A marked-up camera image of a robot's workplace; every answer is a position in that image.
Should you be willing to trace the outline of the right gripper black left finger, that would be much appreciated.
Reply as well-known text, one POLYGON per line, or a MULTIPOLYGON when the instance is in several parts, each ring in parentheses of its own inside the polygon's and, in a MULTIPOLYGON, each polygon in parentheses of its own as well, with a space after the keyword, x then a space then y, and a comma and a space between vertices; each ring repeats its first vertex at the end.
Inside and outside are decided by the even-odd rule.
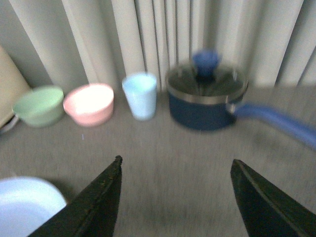
POLYGON ((122 157, 100 173, 74 200, 42 224, 31 237, 112 237, 122 181, 122 157))

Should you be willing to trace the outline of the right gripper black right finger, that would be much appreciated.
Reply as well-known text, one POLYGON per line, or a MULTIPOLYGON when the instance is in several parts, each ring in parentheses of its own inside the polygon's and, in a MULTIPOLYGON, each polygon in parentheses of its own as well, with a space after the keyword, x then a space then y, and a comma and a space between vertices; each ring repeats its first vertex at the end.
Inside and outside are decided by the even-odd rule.
POLYGON ((314 237, 316 216, 247 164, 234 159, 231 180, 250 237, 314 237))

